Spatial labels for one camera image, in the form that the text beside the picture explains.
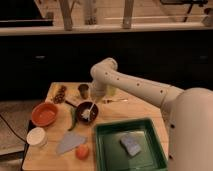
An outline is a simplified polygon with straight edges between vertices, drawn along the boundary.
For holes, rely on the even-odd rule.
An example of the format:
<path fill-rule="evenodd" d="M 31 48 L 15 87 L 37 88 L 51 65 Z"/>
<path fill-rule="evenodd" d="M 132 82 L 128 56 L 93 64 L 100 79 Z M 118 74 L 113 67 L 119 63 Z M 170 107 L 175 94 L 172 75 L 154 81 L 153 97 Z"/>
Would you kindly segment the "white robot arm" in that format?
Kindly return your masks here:
<path fill-rule="evenodd" d="M 91 96 L 99 100 L 108 86 L 119 88 L 170 116 L 168 171 L 213 171 L 213 90 L 181 89 L 120 73 L 106 58 L 91 67 Z"/>

